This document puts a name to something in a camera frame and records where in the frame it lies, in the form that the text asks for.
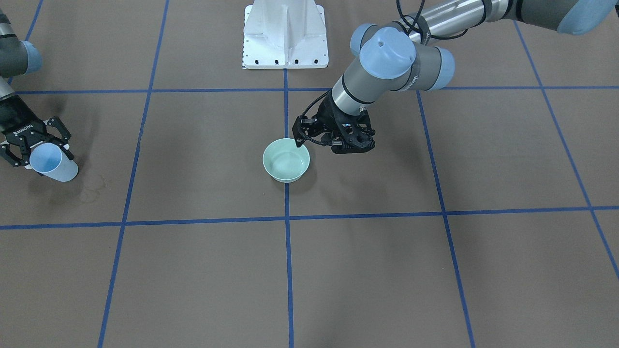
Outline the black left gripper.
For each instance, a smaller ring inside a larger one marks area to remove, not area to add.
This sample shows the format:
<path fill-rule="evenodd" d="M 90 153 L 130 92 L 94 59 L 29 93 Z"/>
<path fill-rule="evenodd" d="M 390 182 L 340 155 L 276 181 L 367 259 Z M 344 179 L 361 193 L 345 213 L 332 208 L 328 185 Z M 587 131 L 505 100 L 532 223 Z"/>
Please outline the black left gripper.
<path fill-rule="evenodd" d="M 343 112 L 332 95 L 321 95 L 311 106 L 318 104 L 316 114 L 312 117 L 297 116 L 292 127 L 296 147 L 305 142 L 316 145 L 332 145 L 332 134 L 337 126 L 334 120 L 336 112 Z M 358 110 L 349 115 L 358 116 Z"/>

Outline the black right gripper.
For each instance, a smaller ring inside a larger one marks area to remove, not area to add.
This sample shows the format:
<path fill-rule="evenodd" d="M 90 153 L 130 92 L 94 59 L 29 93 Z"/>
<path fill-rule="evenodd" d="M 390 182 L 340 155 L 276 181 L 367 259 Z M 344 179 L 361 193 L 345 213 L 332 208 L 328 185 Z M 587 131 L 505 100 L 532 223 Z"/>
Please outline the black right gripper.
<path fill-rule="evenodd" d="M 2 158 L 13 167 L 25 167 L 31 170 L 32 165 L 29 162 L 31 147 L 47 141 L 46 127 L 56 129 L 59 134 L 59 136 L 54 136 L 48 133 L 48 142 L 57 145 L 69 160 L 74 160 L 74 154 L 70 151 L 69 145 L 72 135 L 60 117 L 51 117 L 43 122 L 18 95 L 2 98 L 0 130 L 7 140 L 0 145 Z M 18 147 L 20 157 L 11 151 L 12 147 Z"/>

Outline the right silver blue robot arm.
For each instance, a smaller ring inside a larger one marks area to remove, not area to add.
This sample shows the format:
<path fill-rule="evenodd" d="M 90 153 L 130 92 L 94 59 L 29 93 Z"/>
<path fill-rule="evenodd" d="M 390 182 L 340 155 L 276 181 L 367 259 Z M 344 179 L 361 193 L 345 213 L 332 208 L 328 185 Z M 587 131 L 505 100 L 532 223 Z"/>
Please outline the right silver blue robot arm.
<path fill-rule="evenodd" d="M 51 143 L 60 147 L 69 160 L 71 133 L 59 117 L 42 120 L 29 108 L 7 79 L 38 71 L 42 56 L 31 42 L 18 39 L 5 13 L 0 14 L 0 130 L 1 156 L 13 167 L 31 168 L 29 158 L 34 147 Z"/>

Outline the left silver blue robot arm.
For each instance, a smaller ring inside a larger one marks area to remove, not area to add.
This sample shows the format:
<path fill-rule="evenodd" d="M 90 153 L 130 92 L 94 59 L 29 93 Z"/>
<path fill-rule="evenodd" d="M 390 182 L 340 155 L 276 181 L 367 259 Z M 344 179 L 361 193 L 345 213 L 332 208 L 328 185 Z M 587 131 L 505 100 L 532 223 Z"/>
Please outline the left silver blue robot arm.
<path fill-rule="evenodd" d="M 368 106 L 386 92 L 442 89 L 455 75 L 452 53 L 438 46 L 477 26 L 510 19 L 557 33 L 583 35 L 618 9 L 616 0 L 446 0 L 388 24 L 363 24 L 350 38 L 354 59 L 334 86 L 292 126 L 296 147 L 311 142 L 336 154 L 375 146 Z"/>

